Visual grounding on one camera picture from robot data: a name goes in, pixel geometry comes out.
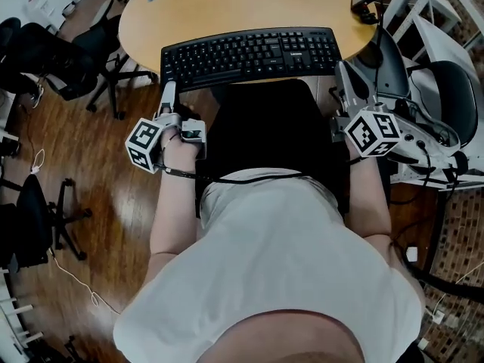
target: black keyboard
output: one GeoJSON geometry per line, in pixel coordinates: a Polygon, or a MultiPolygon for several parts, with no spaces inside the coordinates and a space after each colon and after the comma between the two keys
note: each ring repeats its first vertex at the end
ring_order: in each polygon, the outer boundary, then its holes
{"type": "Polygon", "coordinates": [[[329,28],[252,29],[170,45],[161,50],[162,88],[180,92],[291,76],[332,76],[340,50],[329,28]]]}

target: white robotic device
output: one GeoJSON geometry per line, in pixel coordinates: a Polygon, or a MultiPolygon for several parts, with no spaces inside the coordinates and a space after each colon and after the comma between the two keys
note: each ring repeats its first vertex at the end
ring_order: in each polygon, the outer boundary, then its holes
{"type": "Polygon", "coordinates": [[[428,170],[428,154],[435,169],[466,170],[459,137],[451,127],[420,108],[415,109],[415,122],[390,112],[378,102],[374,84],[346,61],[337,64],[336,78],[342,111],[333,118],[333,141],[347,135],[362,157],[391,152],[389,157],[398,163],[428,170]]]}
{"type": "Polygon", "coordinates": [[[163,131],[169,128],[176,128],[184,142],[200,144],[197,159],[206,157],[205,122],[197,119],[183,120],[173,112],[175,99],[176,82],[168,82],[153,119],[140,119],[126,140],[125,146],[131,162],[149,173],[155,173],[163,165],[160,139],[163,131]]]}

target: hand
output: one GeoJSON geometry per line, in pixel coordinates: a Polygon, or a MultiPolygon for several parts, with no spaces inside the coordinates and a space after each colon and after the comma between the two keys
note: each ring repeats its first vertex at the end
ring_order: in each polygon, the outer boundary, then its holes
{"type": "Polygon", "coordinates": [[[195,160],[200,150],[199,144],[185,143],[180,139],[179,130],[167,129],[161,136],[161,148],[165,166],[185,172],[195,172],[195,160]]]}
{"type": "Polygon", "coordinates": [[[349,139],[348,136],[345,137],[345,142],[349,151],[349,161],[358,159],[360,157],[360,153],[358,152],[355,145],[352,143],[352,141],[349,139]]]}

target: round wooden table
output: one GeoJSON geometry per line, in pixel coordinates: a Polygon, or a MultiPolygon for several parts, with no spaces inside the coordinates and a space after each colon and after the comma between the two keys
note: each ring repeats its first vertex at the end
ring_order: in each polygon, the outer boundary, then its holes
{"type": "Polygon", "coordinates": [[[272,27],[329,27],[343,59],[359,53],[376,26],[359,23],[351,0],[130,0],[119,24],[124,50],[160,73],[161,48],[204,36],[272,27]]]}

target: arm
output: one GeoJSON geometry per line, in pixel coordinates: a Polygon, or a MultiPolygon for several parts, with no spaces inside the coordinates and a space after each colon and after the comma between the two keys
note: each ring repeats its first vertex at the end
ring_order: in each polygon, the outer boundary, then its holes
{"type": "MultiPolygon", "coordinates": [[[[346,140],[351,159],[358,151],[346,140]]],[[[349,213],[346,226],[361,237],[375,234],[390,235],[392,223],[386,205],[380,171],[374,157],[351,166],[349,170],[349,213]]]]}
{"type": "MultiPolygon", "coordinates": [[[[163,133],[162,146],[166,146],[164,163],[170,168],[195,172],[199,147],[182,142],[177,135],[170,141],[176,133],[174,129],[163,133]]],[[[196,235],[195,180],[164,172],[150,235],[150,261],[143,285],[155,278],[170,260],[189,248],[196,235]]]]}

